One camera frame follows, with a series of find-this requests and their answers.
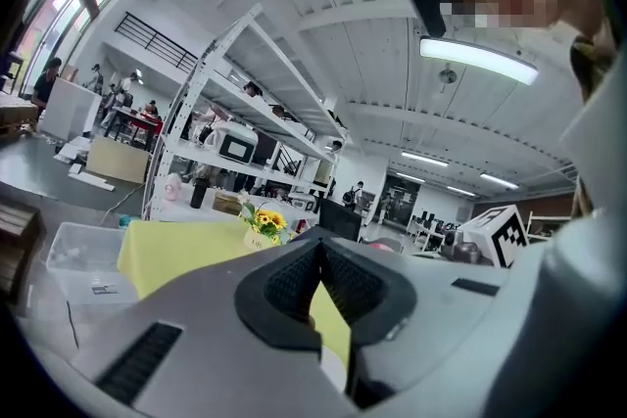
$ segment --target cable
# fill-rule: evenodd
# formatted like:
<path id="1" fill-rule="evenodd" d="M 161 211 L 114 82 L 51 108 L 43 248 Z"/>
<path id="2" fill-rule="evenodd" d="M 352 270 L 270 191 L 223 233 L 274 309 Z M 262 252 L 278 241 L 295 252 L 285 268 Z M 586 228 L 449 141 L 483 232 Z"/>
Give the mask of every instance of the cable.
<path id="1" fill-rule="evenodd" d="M 131 190 L 130 192 L 128 192 L 126 194 L 126 197 L 124 197 L 121 201 L 119 201 L 115 206 L 113 206 L 112 208 L 108 208 L 107 212 L 105 212 L 105 215 L 102 217 L 102 219 L 100 220 L 100 223 L 98 223 L 98 226 L 102 226 L 102 224 L 105 222 L 105 219 L 107 219 L 107 216 L 109 216 L 109 213 L 114 210 L 119 208 L 122 204 L 124 204 L 128 198 L 133 195 L 135 192 L 137 192 L 137 190 L 139 190 L 140 188 L 143 188 L 146 185 L 146 183 L 142 183 L 141 185 L 139 185 L 137 188 L 134 188 L 133 190 Z"/>
<path id="2" fill-rule="evenodd" d="M 76 330 L 74 328 L 74 323 L 72 322 L 72 309 L 70 308 L 70 302 L 66 302 L 68 304 L 68 318 L 70 319 L 70 325 L 72 326 L 72 332 L 74 334 L 74 342 L 76 343 L 76 348 L 78 348 L 78 338 L 76 337 Z"/>

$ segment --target black vent grille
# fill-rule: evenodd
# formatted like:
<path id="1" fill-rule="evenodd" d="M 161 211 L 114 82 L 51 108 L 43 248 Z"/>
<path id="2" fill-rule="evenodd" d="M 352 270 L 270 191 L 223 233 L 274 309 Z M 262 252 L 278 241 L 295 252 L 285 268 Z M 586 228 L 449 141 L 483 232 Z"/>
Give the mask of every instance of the black vent grille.
<path id="1" fill-rule="evenodd" d="M 182 330 L 154 323 L 96 382 L 96 386 L 123 404 L 131 404 L 155 374 Z"/>

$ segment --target fluorescent light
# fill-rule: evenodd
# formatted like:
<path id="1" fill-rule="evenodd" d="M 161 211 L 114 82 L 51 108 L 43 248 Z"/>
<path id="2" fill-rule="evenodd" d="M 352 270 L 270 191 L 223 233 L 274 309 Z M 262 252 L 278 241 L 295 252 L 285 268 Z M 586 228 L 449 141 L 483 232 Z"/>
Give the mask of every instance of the fluorescent light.
<path id="1" fill-rule="evenodd" d="M 497 178 L 496 176 L 490 176 L 490 174 L 486 174 L 485 172 L 481 174 L 481 177 L 483 179 L 487 179 L 488 181 L 492 181 L 493 183 L 498 183 L 499 185 L 508 187 L 511 190 L 518 189 L 518 185 L 515 185 L 514 183 L 509 183 L 508 181 L 505 181 L 504 179 L 501 179 L 501 178 Z"/>
<path id="2" fill-rule="evenodd" d="M 449 190 L 451 190 L 452 192 L 458 192 L 459 194 L 464 194 L 470 197 L 476 197 L 472 192 L 466 192 L 465 190 L 460 190 L 459 188 L 455 188 L 455 187 L 447 187 Z"/>
<path id="3" fill-rule="evenodd" d="M 404 174 L 402 172 L 397 172 L 397 174 L 401 176 L 402 178 L 407 178 L 407 179 L 410 179 L 411 181 L 417 181 L 418 183 L 424 183 L 423 179 L 416 178 L 415 176 L 409 176 L 408 174 Z"/>
<path id="4" fill-rule="evenodd" d="M 417 156 L 416 154 L 410 154 L 409 152 L 403 152 L 401 154 L 403 157 L 407 157 L 408 159 L 414 159 L 415 161 L 422 161 L 424 163 L 434 163 L 436 165 L 440 165 L 441 167 L 446 167 L 448 164 L 443 163 L 442 161 L 436 161 L 435 159 L 429 159 L 428 157 Z"/>
<path id="5" fill-rule="evenodd" d="M 422 37 L 420 39 L 420 56 L 464 63 L 465 65 L 495 71 L 527 85 L 533 84 L 538 76 L 538 69 L 533 65 L 490 49 L 454 40 Z"/>

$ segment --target transparent container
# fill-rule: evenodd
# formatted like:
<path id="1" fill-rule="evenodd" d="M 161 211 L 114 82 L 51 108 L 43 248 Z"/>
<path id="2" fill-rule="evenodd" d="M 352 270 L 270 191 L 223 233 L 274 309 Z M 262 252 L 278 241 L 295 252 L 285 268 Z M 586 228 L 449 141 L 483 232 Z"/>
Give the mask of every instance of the transparent container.
<path id="1" fill-rule="evenodd" d="M 46 268 L 70 304 L 134 303 L 137 293 L 118 272 L 125 230 L 61 223 Z"/>

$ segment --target white box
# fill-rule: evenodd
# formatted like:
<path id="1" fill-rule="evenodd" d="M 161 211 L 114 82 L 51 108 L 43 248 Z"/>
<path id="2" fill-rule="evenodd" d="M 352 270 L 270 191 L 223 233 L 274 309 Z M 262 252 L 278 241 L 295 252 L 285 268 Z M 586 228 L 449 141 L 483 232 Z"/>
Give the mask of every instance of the white box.
<path id="1" fill-rule="evenodd" d="M 521 248 L 529 244 L 516 206 L 491 208 L 458 228 L 463 241 L 473 242 L 497 268 L 509 267 Z"/>
<path id="2" fill-rule="evenodd" d="M 40 129 L 63 140 L 91 132 L 102 97 L 57 77 Z"/>
<path id="3" fill-rule="evenodd" d="M 46 268 L 70 304 L 135 303 L 131 282 L 118 272 L 125 230 L 62 223 Z"/>

